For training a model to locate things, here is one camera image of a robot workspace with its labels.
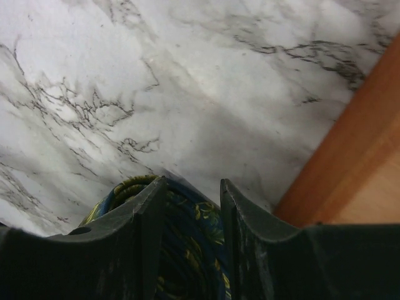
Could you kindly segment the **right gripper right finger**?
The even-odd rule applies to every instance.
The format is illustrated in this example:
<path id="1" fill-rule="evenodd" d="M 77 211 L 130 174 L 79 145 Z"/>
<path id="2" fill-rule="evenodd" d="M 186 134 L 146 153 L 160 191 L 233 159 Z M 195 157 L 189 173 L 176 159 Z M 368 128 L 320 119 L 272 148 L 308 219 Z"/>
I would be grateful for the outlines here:
<path id="1" fill-rule="evenodd" d="M 399 226 L 294 227 L 229 180 L 221 218 L 233 299 L 398 299 Z"/>

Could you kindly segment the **navy yellow floral tie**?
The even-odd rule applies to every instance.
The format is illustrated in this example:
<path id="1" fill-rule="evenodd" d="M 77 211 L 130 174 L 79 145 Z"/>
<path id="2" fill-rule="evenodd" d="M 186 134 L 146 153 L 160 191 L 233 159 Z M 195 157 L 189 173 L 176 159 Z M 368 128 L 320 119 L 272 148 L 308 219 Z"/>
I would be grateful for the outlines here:
<path id="1" fill-rule="evenodd" d="M 231 299 L 220 208 L 167 180 L 155 299 Z"/>

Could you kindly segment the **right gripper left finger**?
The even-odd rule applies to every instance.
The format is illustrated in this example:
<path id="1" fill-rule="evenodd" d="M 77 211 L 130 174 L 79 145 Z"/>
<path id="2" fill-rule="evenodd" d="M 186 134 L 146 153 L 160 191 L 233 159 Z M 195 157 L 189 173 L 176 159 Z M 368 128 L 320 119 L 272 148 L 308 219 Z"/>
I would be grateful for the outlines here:
<path id="1" fill-rule="evenodd" d="M 152 299 L 166 180 L 67 235 L 1 227 L 2 299 Z"/>

